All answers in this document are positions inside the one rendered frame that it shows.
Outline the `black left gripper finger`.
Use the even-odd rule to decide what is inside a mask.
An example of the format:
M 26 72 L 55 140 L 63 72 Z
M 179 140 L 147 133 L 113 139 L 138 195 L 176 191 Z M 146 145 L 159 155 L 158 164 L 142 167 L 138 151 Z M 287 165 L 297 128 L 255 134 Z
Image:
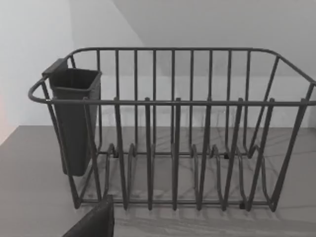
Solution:
M 114 200 L 106 195 L 62 237 L 114 237 L 114 228 Z

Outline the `dark grey cutlery holder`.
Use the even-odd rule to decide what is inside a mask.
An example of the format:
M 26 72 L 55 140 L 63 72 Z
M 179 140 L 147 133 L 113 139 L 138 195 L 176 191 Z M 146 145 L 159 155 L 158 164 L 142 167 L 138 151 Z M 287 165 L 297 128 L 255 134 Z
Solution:
M 48 76 L 54 99 L 100 99 L 100 71 L 69 68 L 67 61 L 60 58 L 42 75 Z M 90 161 L 84 107 L 80 104 L 57 104 L 55 108 L 65 135 L 65 150 L 70 162 L 71 175 L 81 177 L 85 174 Z

